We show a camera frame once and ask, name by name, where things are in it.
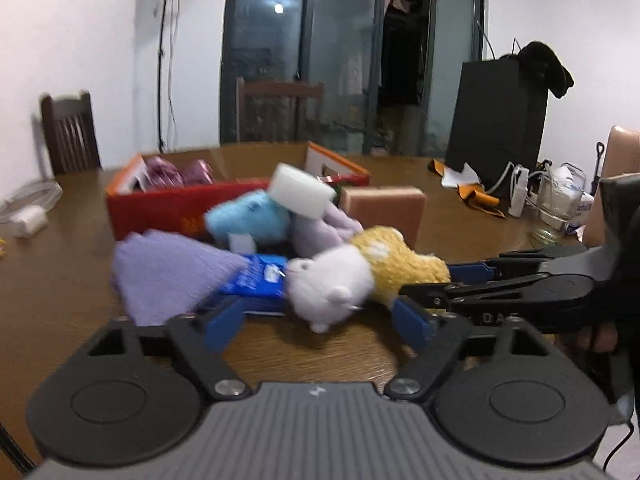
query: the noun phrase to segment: blue package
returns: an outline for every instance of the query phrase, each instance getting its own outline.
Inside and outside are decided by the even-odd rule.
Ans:
[[[270,254],[247,254],[245,270],[225,283],[220,294],[246,298],[244,312],[262,316],[284,314],[286,306],[284,269],[287,259]]]

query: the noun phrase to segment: gray gripper base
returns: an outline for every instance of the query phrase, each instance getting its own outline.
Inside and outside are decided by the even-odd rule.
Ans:
[[[182,444],[145,463],[82,469],[45,461],[31,480],[603,480],[584,461],[519,471],[451,447],[414,404],[370,383],[264,383],[215,404]]]

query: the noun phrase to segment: red box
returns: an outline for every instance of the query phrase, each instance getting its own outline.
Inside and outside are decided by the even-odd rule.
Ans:
[[[193,160],[203,159],[211,166],[215,184],[146,192],[135,190],[136,182],[146,171],[145,159],[151,156],[155,155],[136,155],[106,188],[107,208],[116,240],[147,229],[190,237],[204,234],[204,213],[249,191],[266,189],[279,162],[316,176],[330,176],[332,183],[366,186],[370,177],[364,168],[312,142],[258,142],[162,156],[178,170],[183,170]]]

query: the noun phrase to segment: yellow object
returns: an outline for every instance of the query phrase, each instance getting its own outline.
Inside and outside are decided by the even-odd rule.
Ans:
[[[400,287],[407,283],[447,283],[451,276],[446,264],[436,256],[414,253],[402,234],[392,227],[376,226],[351,238],[371,266],[376,288],[371,299],[389,308]]]
[[[444,176],[444,164],[441,160],[431,162],[430,168],[440,176]],[[505,218],[504,213],[497,209],[500,199],[488,195],[480,184],[466,184],[458,186],[458,195],[470,208],[498,218]]]

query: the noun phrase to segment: blue plush toy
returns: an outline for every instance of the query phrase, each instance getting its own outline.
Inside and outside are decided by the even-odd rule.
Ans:
[[[229,233],[249,234],[256,244],[270,245],[288,238],[291,218],[289,211],[260,189],[210,209],[204,223],[221,246],[228,246]]]

